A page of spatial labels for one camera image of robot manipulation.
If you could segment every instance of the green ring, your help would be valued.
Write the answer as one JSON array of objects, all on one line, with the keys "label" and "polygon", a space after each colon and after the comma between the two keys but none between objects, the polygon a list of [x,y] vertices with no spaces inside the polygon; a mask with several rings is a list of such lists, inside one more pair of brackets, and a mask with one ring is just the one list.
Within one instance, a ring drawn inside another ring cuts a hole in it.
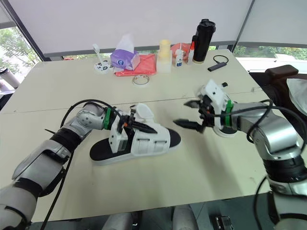
[{"label": "green ring", "polygon": [[107,126],[109,125],[109,119],[110,119],[111,109],[108,108],[106,111],[106,117],[104,119],[104,128],[107,129]]},{"label": "green ring", "polygon": [[[231,103],[231,100],[228,100],[227,105],[226,105],[226,113],[230,113],[233,107],[234,107],[234,104]],[[228,127],[231,127],[230,115],[225,116],[225,125]]]}]

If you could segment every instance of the purple tissue box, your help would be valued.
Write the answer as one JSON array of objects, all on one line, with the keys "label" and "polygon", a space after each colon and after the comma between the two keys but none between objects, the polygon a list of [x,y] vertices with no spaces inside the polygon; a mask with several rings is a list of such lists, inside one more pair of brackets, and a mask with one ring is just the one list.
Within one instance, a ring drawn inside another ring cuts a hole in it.
[{"label": "purple tissue box", "polygon": [[140,61],[140,55],[137,51],[131,53],[127,50],[116,49],[111,54],[112,65],[120,69],[134,70]]}]

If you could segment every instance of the black cable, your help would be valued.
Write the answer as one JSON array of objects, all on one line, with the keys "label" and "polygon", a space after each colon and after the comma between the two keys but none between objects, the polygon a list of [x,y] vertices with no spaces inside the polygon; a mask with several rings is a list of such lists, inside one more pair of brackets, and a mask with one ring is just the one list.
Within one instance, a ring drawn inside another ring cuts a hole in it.
[{"label": "black cable", "polygon": [[252,125],[252,127],[248,130],[248,132],[246,133],[246,139],[250,142],[250,143],[254,143],[254,141],[250,138],[250,134],[251,132],[256,128],[258,127],[258,125],[263,121],[263,119],[265,119],[265,117],[269,114],[269,112],[272,110],[272,107],[273,107],[273,101],[271,99],[268,99],[268,100],[263,100],[261,101],[261,103],[264,103],[264,102],[269,102],[269,106],[267,106],[267,110],[265,111],[265,113],[260,117],[260,119],[254,123]]},{"label": "black cable", "polygon": [[65,173],[64,173],[64,175],[63,175],[63,177],[62,177],[61,184],[59,185],[59,189],[58,189],[58,191],[57,191],[57,194],[56,194],[56,196],[55,196],[54,199],[53,199],[53,202],[52,202],[52,204],[51,204],[51,206],[50,206],[50,208],[49,208],[49,211],[48,211],[48,213],[47,213],[47,215],[46,215],[46,217],[45,217],[45,219],[44,219],[44,222],[43,222],[42,226],[40,227],[40,230],[45,229],[45,227],[46,227],[46,225],[47,225],[47,222],[48,222],[48,220],[49,220],[49,217],[50,217],[50,215],[51,215],[51,213],[52,213],[52,210],[53,210],[54,206],[56,205],[56,202],[57,202],[57,200],[58,200],[58,198],[59,198],[59,195],[60,195],[60,193],[61,193],[61,191],[62,191],[62,188],[63,188],[64,182],[65,182],[65,178],[66,178],[67,172],[68,172],[69,167],[70,167],[70,165],[71,165],[72,157],[73,157],[73,153],[71,154],[71,157],[70,157],[70,159],[69,159],[69,161],[68,161],[68,164],[67,164]]},{"label": "black cable", "polygon": [[[119,117],[121,117],[120,113],[119,113],[115,108],[113,108],[112,106],[110,106],[109,104],[107,104],[107,103],[105,103],[105,102],[103,102],[103,101],[100,101],[100,100],[96,100],[96,99],[86,99],[86,100],[82,100],[82,101],[79,101],[79,102],[75,103],[74,105],[72,105],[72,106],[68,109],[68,111],[66,112],[66,114],[64,115],[64,117],[63,117],[63,119],[62,119],[60,128],[65,124],[65,120],[66,120],[67,116],[69,115],[69,113],[70,113],[77,105],[80,105],[80,104],[82,104],[82,103],[84,103],[84,102],[87,102],[88,104],[94,104],[94,105],[96,105],[96,106],[98,106],[98,107],[104,109],[102,106],[96,104],[95,102],[101,103],[101,104],[103,104],[103,105],[109,107],[113,112],[115,112]],[[47,215],[46,215],[46,217],[45,217],[45,219],[44,219],[44,221],[43,221],[43,224],[42,224],[40,230],[44,230],[44,229],[45,229],[45,227],[46,227],[46,225],[47,225],[47,222],[48,222],[48,220],[49,220],[49,217],[50,217],[50,215],[51,215],[51,213],[52,213],[52,210],[53,210],[53,208],[54,208],[54,206],[55,206],[55,204],[56,204],[56,202],[57,202],[57,200],[58,200],[58,198],[59,198],[59,195],[60,195],[60,193],[61,193],[61,191],[62,191],[62,188],[63,188],[63,186],[64,186],[64,182],[65,182],[66,175],[67,175],[68,170],[69,170],[69,167],[70,167],[70,165],[71,165],[72,157],[73,157],[73,153],[71,153],[71,157],[70,157],[70,159],[69,159],[69,161],[68,161],[68,164],[67,164],[65,173],[64,173],[64,175],[63,175],[63,177],[62,177],[61,184],[59,185],[59,189],[58,189],[58,191],[57,191],[57,194],[56,194],[56,196],[55,196],[54,199],[53,199],[53,202],[52,202],[52,204],[51,204],[51,206],[50,206],[50,208],[49,208],[49,211],[48,211],[48,213],[47,213]]]},{"label": "black cable", "polygon": [[53,132],[53,131],[51,131],[51,130],[49,130],[49,129],[44,128],[44,130],[47,131],[47,132],[49,132],[49,133],[55,134],[55,132]]},{"label": "black cable", "polygon": [[244,113],[244,112],[248,112],[248,111],[253,111],[253,110],[257,110],[257,109],[266,109],[268,106],[267,105],[262,105],[262,106],[255,106],[255,107],[251,107],[251,108],[246,108],[246,109],[240,109],[234,112],[230,112],[230,113],[224,113],[224,114],[213,114],[213,117],[225,117],[228,115],[234,115],[234,114],[240,114],[240,113]]},{"label": "black cable", "polygon": [[264,176],[263,179],[260,181],[258,188],[256,190],[255,196],[254,196],[254,201],[253,201],[253,212],[254,212],[254,217],[258,226],[259,230],[262,230],[262,226],[260,224],[260,220],[258,217],[258,213],[257,213],[257,200],[258,200],[258,195],[259,195],[259,191],[263,185],[263,183],[265,182],[265,180],[267,179],[267,176]]},{"label": "black cable", "polygon": [[103,101],[97,100],[97,99],[86,99],[86,100],[82,100],[82,101],[79,101],[79,102],[73,104],[73,105],[69,108],[69,110],[66,112],[66,114],[65,114],[64,117],[63,117],[63,120],[62,120],[62,122],[61,122],[61,127],[65,124],[65,120],[66,120],[67,116],[69,115],[69,113],[70,113],[77,105],[80,105],[80,104],[82,104],[82,103],[84,103],[84,102],[98,102],[98,103],[101,103],[101,104],[103,104],[103,105],[109,107],[114,113],[116,113],[116,114],[121,118],[120,113],[119,113],[114,107],[110,106],[109,104],[107,104],[107,103],[105,103],[105,102],[103,102]]},{"label": "black cable", "polygon": [[220,62],[217,61],[217,60],[215,60],[215,57],[224,57],[224,58],[226,58],[227,61],[226,61],[225,63],[227,63],[227,62],[229,61],[228,57],[226,57],[226,56],[224,56],[224,55],[215,55],[215,56],[213,57],[213,60],[214,60],[217,64],[219,64]]},{"label": "black cable", "polygon": [[[225,117],[225,116],[228,116],[228,115],[234,115],[234,114],[239,114],[239,113],[258,110],[258,109],[267,109],[268,106],[269,105],[255,106],[255,107],[251,107],[251,108],[237,110],[237,111],[230,112],[230,113],[215,114],[215,115],[213,115],[213,117]],[[299,115],[297,115],[295,112],[293,112],[292,110],[284,108],[284,107],[272,106],[272,109],[278,109],[278,110],[284,111],[285,113],[288,113],[289,115],[291,115],[293,118],[295,118],[301,124],[301,126],[303,127],[303,132],[304,132],[304,136],[302,137],[303,138],[303,144],[302,144],[302,147],[301,147],[301,153],[303,153],[303,150],[305,149],[305,146],[307,144],[307,127],[306,127],[306,124],[303,121],[303,119]]]}]

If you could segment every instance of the table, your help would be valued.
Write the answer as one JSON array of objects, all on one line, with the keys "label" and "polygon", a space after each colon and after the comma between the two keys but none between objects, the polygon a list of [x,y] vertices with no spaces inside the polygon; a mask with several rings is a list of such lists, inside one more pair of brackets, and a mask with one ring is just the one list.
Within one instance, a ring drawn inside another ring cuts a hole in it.
[{"label": "table", "polygon": [[[264,92],[233,94],[247,103],[266,99]],[[187,203],[247,196],[255,192],[265,174],[256,148],[238,132],[221,138],[211,128],[204,134],[183,129],[172,121],[200,121],[197,110],[183,106],[188,99],[146,103],[156,122],[176,130],[180,146],[165,155],[93,166],[89,149],[107,138],[109,131],[94,130],[77,148],[61,196],[50,220],[75,219]],[[120,104],[128,110],[131,104]],[[56,131],[66,109],[0,114],[0,187],[11,182],[17,164]],[[55,192],[40,198],[33,222],[42,221]]]},{"label": "table", "polygon": [[[213,72],[214,55],[229,58],[227,66]],[[249,76],[229,50],[209,50],[203,64],[172,67],[171,74],[150,77],[150,85],[138,88],[132,77],[116,77],[94,70],[96,58],[87,60],[40,62],[29,72],[0,113],[15,113],[69,108],[83,99],[99,99],[110,104],[150,102],[195,97],[209,79],[227,82],[229,94],[250,92],[258,84]]]}]

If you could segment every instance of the window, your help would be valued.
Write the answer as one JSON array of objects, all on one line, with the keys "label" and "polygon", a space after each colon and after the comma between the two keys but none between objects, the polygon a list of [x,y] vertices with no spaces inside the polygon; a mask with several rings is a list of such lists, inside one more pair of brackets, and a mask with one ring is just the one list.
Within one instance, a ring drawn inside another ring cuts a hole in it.
[{"label": "window", "polygon": [[[209,50],[215,50],[216,46],[210,46]],[[139,54],[157,54],[158,50],[154,49],[154,50],[142,50],[142,51],[138,51]],[[112,53],[103,53],[101,54],[102,58],[109,58],[111,56]],[[88,58],[95,58],[97,57],[96,54],[81,54],[81,55],[68,55],[68,56],[63,56],[64,59],[69,59],[72,58],[74,60],[82,60],[82,59],[88,59]]]},{"label": "window", "polygon": [[300,73],[307,73],[307,48],[236,46],[234,55],[251,72],[264,72],[268,68],[292,65]]},{"label": "window", "polygon": [[[100,54],[102,58],[109,58],[112,53],[103,53]],[[73,60],[83,60],[88,58],[96,58],[97,54],[79,54],[79,55],[67,55],[63,56],[64,60],[67,58],[72,58]]]},{"label": "window", "polygon": [[22,82],[41,59],[17,27],[0,30],[0,67],[7,67]]},{"label": "window", "polygon": [[307,60],[307,48],[236,46],[234,50],[234,55],[238,58],[277,58],[279,54],[292,56],[296,60]]}]

